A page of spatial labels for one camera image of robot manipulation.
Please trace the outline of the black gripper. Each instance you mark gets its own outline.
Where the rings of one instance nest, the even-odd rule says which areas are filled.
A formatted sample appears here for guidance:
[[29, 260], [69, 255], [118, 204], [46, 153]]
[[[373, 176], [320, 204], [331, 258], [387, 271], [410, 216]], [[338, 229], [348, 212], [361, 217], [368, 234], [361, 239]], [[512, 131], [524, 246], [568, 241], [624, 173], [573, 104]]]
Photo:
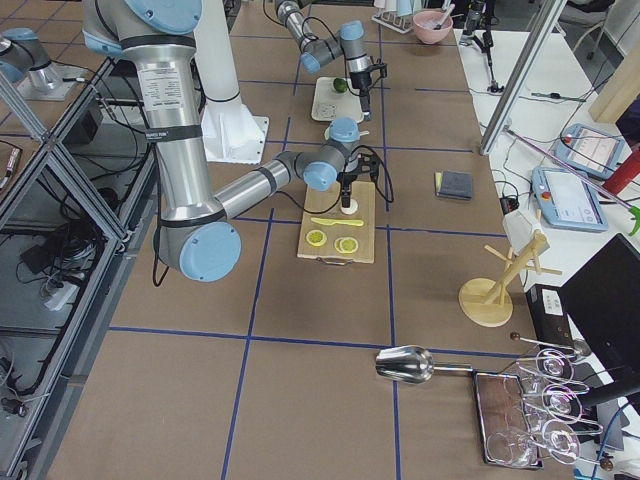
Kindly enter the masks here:
[[371, 120], [369, 92], [374, 85], [372, 74], [379, 72], [379, 78], [387, 76], [387, 64], [381, 59], [353, 58], [348, 60], [348, 74], [351, 85], [358, 91], [364, 121]]
[[346, 170], [339, 173], [337, 181], [341, 186], [341, 207], [351, 206], [351, 184], [361, 175], [368, 175], [376, 184], [379, 178], [380, 157], [376, 153], [357, 153], [347, 164]]

